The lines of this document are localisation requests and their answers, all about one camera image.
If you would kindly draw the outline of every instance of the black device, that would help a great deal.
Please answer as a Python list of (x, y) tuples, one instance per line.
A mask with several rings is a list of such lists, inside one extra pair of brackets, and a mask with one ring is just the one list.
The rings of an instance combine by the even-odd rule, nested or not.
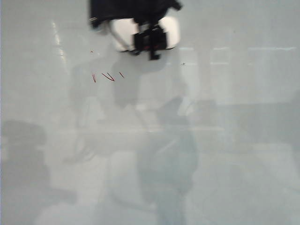
[(133, 18), (139, 28), (133, 37), (134, 54), (150, 51), (150, 60), (158, 60), (156, 51), (167, 47), (166, 33), (158, 21), (169, 8), (180, 10), (182, 5), (177, 0), (90, 0), (90, 23), (97, 28), (104, 21)]

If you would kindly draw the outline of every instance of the glossy floor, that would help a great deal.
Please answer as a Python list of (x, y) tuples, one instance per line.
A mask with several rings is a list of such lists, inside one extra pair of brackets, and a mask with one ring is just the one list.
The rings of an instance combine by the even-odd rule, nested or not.
[(300, 1), (183, 3), (150, 62), (87, 1), (2, 1), (2, 224), (300, 224)]

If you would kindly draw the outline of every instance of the white floor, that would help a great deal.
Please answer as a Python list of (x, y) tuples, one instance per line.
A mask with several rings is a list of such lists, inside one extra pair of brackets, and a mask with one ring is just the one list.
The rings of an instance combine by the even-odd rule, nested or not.
[(183, 3), (150, 62), (87, 1), (2, 1), (1, 224), (300, 224), (300, 1)]

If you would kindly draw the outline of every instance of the blurry figure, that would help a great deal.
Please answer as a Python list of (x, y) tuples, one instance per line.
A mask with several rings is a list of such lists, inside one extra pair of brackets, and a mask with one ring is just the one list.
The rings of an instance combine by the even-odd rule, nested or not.
[(186, 224), (184, 196), (192, 188), (198, 167), (198, 153), (188, 120), (178, 116), (182, 98), (175, 98), (157, 110), (163, 126), (149, 137), (149, 144), (137, 151), (137, 169), (144, 200), (155, 203), (158, 225)]
[(46, 133), (38, 125), (9, 120), (2, 124), (8, 160), (1, 162), (1, 221), (33, 225), (43, 209), (60, 202), (75, 203), (74, 193), (53, 188), (44, 154)]

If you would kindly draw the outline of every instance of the white plastic part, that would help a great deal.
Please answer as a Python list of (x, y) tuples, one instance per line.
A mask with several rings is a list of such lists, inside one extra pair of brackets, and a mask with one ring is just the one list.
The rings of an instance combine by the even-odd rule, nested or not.
[[(159, 25), (167, 32), (167, 49), (174, 48), (180, 41), (179, 24), (176, 18), (166, 16), (159, 21)], [(112, 23), (113, 31), (129, 46), (129, 50), (134, 49), (133, 35), (138, 33), (137, 24), (133, 19), (115, 20)], [(117, 51), (123, 52), (126, 49), (114, 39)]]

